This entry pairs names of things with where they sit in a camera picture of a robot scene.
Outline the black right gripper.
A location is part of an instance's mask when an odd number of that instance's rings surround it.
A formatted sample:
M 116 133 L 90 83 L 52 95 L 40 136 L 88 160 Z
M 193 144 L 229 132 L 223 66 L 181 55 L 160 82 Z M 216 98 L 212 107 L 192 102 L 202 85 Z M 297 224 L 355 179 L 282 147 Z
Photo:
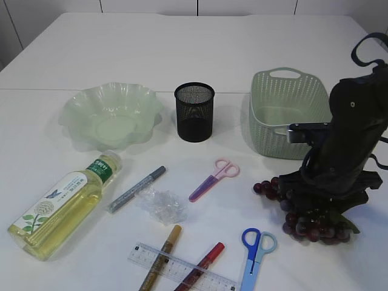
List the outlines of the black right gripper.
M 325 138 L 310 146 L 299 170 L 281 175 L 282 189 L 295 189 L 314 196 L 334 199 L 339 209 L 365 204 L 366 189 L 378 189 L 382 179 L 377 172 L 365 171 L 376 144 L 382 140 L 382 125 L 338 125 Z

